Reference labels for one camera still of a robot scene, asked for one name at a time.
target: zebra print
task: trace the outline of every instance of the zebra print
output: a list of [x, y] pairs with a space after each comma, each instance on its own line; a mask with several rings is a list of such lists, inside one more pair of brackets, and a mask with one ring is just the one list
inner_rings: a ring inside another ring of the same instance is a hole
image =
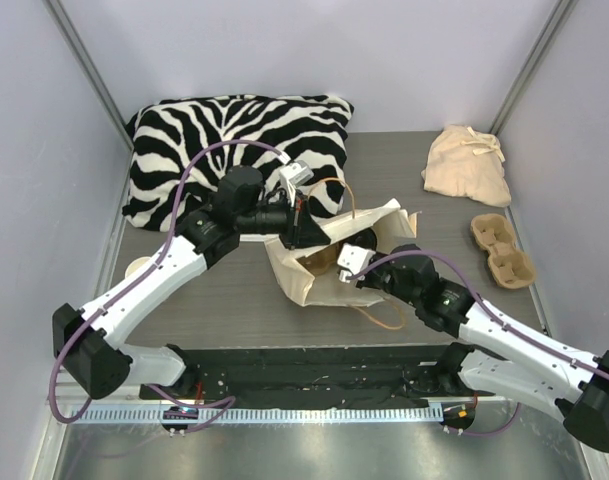
[[[129, 196], [122, 214], [135, 227], [168, 231], [175, 192], [182, 172], [203, 148], [221, 140], [246, 138], [274, 145], [313, 170], [310, 186], [326, 177], [344, 178], [346, 125], [353, 106], [332, 96], [278, 97], [235, 95], [164, 100], [141, 109], [126, 125], [134, 150]], [[278, 183], [279, 160], [251, 145], [214, 150], [193, 167], [186, 182], [181, 221], [201, 207], [233, 166], [249, 165], [264, 177], [267, 190]], [[331, 217], [344, 187], [329, 182], [311, 197], [311, 213]]]

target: white round object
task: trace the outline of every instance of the white round object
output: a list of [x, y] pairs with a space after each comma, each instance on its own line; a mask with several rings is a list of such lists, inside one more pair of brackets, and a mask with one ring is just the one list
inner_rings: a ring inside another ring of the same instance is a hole
[[144, 265], [146, 262], [148, 262], [151, 259], [151, 257], [140, 257], [140, 258], [136, 258], [135, 260], [133, 260], [128, 267], [126, 267], [126, 273], [124, 273], [124, 278], [129, 277], [130, 275], [132, 275], [133, 273], [135, 273], [137, 270], [139, 270], [139, 268]]

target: cardboard egg carton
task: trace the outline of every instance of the cardboard egg carton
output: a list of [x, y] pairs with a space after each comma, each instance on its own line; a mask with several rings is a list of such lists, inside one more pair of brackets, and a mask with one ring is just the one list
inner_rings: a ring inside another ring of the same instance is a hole
[[479, 247], [488, 253], [488, 266], [500, 287], [524, 288], [535, 281], [535, 266], [515, 246], [517, 236], [504, 216], [478, 215], [471, 222], [471, 231]]

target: drawstring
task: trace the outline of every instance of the drawstring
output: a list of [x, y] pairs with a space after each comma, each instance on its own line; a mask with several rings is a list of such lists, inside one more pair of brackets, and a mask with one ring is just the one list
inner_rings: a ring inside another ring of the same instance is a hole
[[497, 156], [500, 157], [502, 163], [504, 163], [506, 159], [504, 158], [502, 150], [500, 150], [500, 142], [499, 140], [497, 140], [497, 137], [495, 135], [491, 135], [488, 133], [477, 133], [471, 127], [467, 127], [467, 130], [471, 134], [471, 137], [474, 138], [474, 140], [470, 140], [468, 142], [462, 140], [460, 142], [460, 145], [484, 145], [484, 147], [482, 148], [474, 149], [473, 155], [482, 155], [484, 153], [495, 152]]

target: wood grain surface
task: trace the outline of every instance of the wood grain surface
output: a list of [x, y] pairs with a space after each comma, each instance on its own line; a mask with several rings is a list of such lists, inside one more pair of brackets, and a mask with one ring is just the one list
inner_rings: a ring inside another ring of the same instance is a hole
[[[411, 211], [421, 211], [417, 244], [454, 260], [479, 292], [507, 314], [539, 329], [528, 289], [498, 287], [486, 266], [486, 254], [470, 233], [471, 219], [482, 213], [503, 213], [466, 198], [425, 192], [420, 172], [437, 132], [360, 133], [347, 142], [346, 180], [358, 208], [380, 206], [396, 198]], [[350, 202], [344, 202], [349, 208]], [[164, 234], [127, 225], [116, 264], [114, 283], [128, 264], [151, 255]], [[438, 265], [447, 278], [449, 269]], [[386, 304], [370, 311], [383, 322], [399, 322]], [[399, 331], [378, 327], [350, 308], [302, 308], [282, 293], [261, 243], [243, 243], [205, 275], [187, 283], [159, 306], [129, 338], [143, 346], [177, 344], [185, 349], [212, 347], [375, 345], [447, 343], [417, 320], [411, 308], [407, 326]]]

